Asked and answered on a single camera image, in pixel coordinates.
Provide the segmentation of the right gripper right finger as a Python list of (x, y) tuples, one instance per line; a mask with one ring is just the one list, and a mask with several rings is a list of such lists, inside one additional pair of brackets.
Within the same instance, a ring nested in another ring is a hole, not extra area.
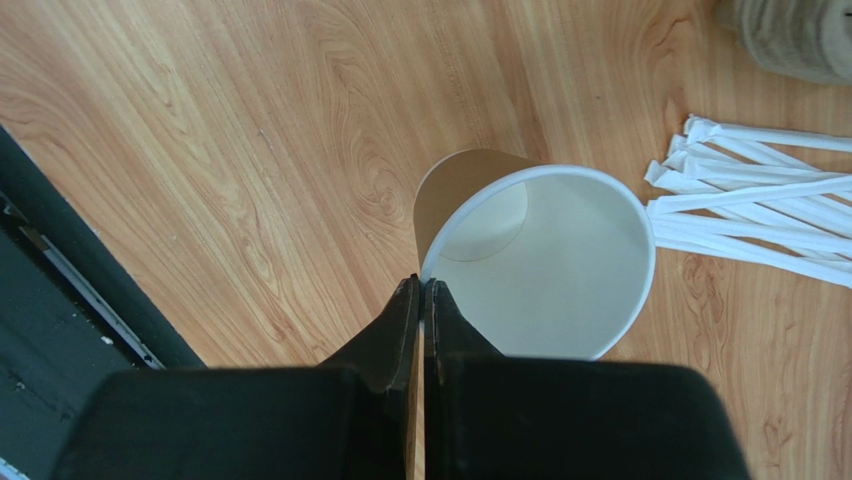
[(453, 355), (503, 357), (461, 313), (449, 286), (429, 280), (423, 287), (424, 362), (427, 373), (439, 373), (440, 363)]

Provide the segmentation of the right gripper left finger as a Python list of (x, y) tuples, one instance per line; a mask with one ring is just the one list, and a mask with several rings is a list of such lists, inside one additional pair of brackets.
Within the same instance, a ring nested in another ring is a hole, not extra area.
[(374, 393), (407, 389), (415, 364), (420, 294), (416, 275), (403, 279), (378, 316), (320, 365), (354, 369)]

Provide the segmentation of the brown paper coffee cup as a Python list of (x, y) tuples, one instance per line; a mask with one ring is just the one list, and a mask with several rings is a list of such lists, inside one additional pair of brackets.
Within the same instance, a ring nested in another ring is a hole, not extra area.
[(652, 288), (645, 207), (589, 167), (450, 154), (418, 186), (413, 229), (421, 280), (445, 283), (462, 316), (509, 356), (599, 359)]

